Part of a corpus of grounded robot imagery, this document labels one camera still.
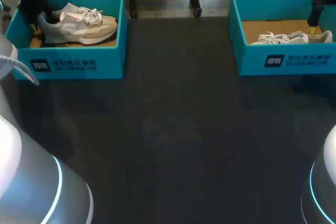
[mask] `cardboard insert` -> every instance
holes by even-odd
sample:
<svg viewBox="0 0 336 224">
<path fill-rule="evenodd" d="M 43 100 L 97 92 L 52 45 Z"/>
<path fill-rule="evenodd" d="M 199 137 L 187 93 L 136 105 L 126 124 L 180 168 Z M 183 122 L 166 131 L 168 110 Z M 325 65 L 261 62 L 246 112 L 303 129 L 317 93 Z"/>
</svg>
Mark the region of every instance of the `cardboard insert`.
<svg viewBox="0 0 336 224">
<path fill-rule="evenodd" d="M 243 21 L 243 28 L 248 44 L 258 41 L 260 34 L 268 34 L 271 32 L 277 34 L 292 34 L 296 31 L 302 31 L 305 34 L 310 34 L 310 28 L 307 20 L 280 20 L 280 21 Z M 321 35 L 320 26 L 317 27 L 315 35 Z"/>
<path fill-rule="evenodd" d="M 62 44 L 46 44 L 44 42 L 44 35 L 42 31 L 38 28 L 37 31 L 34 32 L 33 37 L 31 38 L 30 48 L 41 48 L 41 47 L 113 47 L 116 43 L 116 34 L 104 41 L 101 44 L 97 45 L 82 45 L 81 43 L 69 42 Z"/>
</svg>

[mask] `sneaker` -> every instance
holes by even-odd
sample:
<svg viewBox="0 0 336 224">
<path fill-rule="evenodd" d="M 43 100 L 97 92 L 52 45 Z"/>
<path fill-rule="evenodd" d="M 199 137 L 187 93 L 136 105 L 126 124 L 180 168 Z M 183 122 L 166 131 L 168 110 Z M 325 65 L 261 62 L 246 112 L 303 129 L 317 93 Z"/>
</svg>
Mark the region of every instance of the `sneaker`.
<svg viewBox="0 0 336 224">
<path fill-rule="evenodd" d="M 252 44 L 310 44 L 310 43 L 332 43 L 331 31 L 325 31 L 321 35 L 314 37 L 307 35 L 301 31 L 297 31 L 290 35 L 273 33 L 267 35 L 259 35 L 258 41 Z"/>
<path fill-rule="evenodd" d="M 60 13 L 60 22 L 50 24 L 45 13 L 38 16 L 42 32 L 47 44 L 79 42 L 84 45 L 100 43 L 110 38 L 118 28 L 117 20 L 110 16 L 102 16 L 96 9 L 85 8 L 83 13 Z"/>
<path fill-rule="evenodd" d="M 87 14 L 88 12 L 90 12 L 92 10 L 90 10 L 89 8 L 86 7 L 78 7 L 76 5 L 73 5 L 72 3 L 68 3 L 64 8 L 62 8 L 61 10 L 56 10 L 53 11 L 53 16 L 54 18 L 60 18 L 61 14 L 64 13 L 75 13 L 75 14 Z"/>
</svg>

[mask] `black table surface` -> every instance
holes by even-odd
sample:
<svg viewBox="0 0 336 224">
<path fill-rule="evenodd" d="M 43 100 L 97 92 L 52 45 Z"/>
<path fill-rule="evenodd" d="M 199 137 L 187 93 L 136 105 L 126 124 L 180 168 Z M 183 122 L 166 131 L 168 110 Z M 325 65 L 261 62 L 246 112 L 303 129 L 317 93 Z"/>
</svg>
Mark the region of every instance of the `black table surface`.
<svg viewBox="0 0 336 224">
<path fill-rule="evenodd" d="M 239 77 L 227 18 L 129 21 L 122 80 L 3 82 L 90 186 L 93 223 L 302 223 L 336 76 Z"/>
</svg>

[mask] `glowing blue ring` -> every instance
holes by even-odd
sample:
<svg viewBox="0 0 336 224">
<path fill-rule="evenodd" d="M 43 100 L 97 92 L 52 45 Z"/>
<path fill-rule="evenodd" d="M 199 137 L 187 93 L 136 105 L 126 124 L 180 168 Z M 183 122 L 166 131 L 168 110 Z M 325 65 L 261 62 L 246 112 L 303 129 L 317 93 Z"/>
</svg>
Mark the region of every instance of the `glowing blue ring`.
<svg viewBox="0 0 336 224">
<path fill-rule="evenodd" d="M 54 156 L 53 156 L 53 158 L 55 159 L 56 164 L 57 164 L 57 168 L 58 168 L 58 174 L 59 174 L 58 175 L 58 187 L 57 187 L 57 191 L 56 191 L 56 196 L 55 196 L 54 202 L 51 205 L 50 210 L 48 211 L 47 215 L 44 217 L 44 219 L 41 222 L 41 224 L 46 224 L 48 222 L 48 220 L 50 219 L 50 216 L 53 214 L 53 212 L 54 212 L 54 210 L 56 208 L 59 196 L 61 194 L 61 189 L 62 189 L 62 180 L 63 180 L 63 178 L 62 178 L 61 166 L 59 165 L 59 162 L 57 161 L 57 159 Z"/>
<path fill-rule="evenodd" d="M 331 224 L 335 224 L 335 223 L 328 217 L 328 215 L 326 215 L 326 213 L 323 212 L 322 208 L 320 207 L 320 205 L 318 204 L 318 202 L 317 202 L 317 200 L 316 200 L 316 198 L 315 198 L 315 195 L 314 195 L 314 192 L 313 192 L 313 186 L 312 186 L 312 183 L 311 183 L 311 175 L 312 175 L 312 173 L 313 173 L 314 164 L 313 164 L 313 166 L 312 166 L 312 168 L 311 168 L 311 170 L 310 170 L 310 178 L 309 178 L 311 194 L 312 194 L 312 196 L 313 196 L 313 199 L 314 199 L 314 201 L 315 201 L 317 207 L 318 207 L 319 210 L 321 211 L 321 213 L 325 216 L 325 218 L 326 218 Z"/>
</svg>

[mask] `floor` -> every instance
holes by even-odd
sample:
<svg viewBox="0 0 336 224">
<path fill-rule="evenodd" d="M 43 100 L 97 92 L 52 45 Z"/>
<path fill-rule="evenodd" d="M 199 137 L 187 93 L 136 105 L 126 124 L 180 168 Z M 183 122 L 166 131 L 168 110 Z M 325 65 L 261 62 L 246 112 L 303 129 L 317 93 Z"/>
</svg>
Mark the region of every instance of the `floor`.
<svg viewBox="0 0 336 224">
<path fill-rule="evenodd" d="M 3 0 L 12 8 L 14 13 L 19 0 Z M 203 17 L 226 16 L 229 0 L 199 0 L 203 9 Z M 189 9 L 189 0 L 137 0 L 139 18 L 173 18 L 193 17 L 193 10 Z"/>
</svg>

